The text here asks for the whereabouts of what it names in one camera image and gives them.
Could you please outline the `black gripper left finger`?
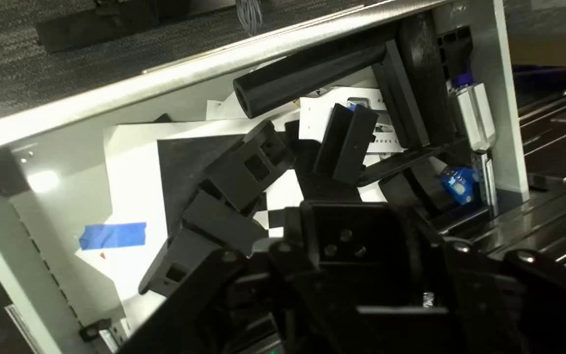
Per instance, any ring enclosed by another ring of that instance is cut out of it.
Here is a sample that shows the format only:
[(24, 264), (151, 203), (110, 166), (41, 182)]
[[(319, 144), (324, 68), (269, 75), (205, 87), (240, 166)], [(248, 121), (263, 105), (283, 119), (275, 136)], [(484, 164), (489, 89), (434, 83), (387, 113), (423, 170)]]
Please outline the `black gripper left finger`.
[(311, 260), (287, 243), (254, 256), (214, 250), (118, 354), (305, 354), (295, 282), (309, 272)]

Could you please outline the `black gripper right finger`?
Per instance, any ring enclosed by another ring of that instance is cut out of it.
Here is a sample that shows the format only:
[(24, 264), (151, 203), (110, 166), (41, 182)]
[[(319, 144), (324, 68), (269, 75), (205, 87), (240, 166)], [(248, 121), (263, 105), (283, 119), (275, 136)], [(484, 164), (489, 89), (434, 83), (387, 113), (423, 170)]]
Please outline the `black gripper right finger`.
[(491, 260), (464, 243), (440, 262), (456, 354), (566, 354), (566, 266), (533, 250)]

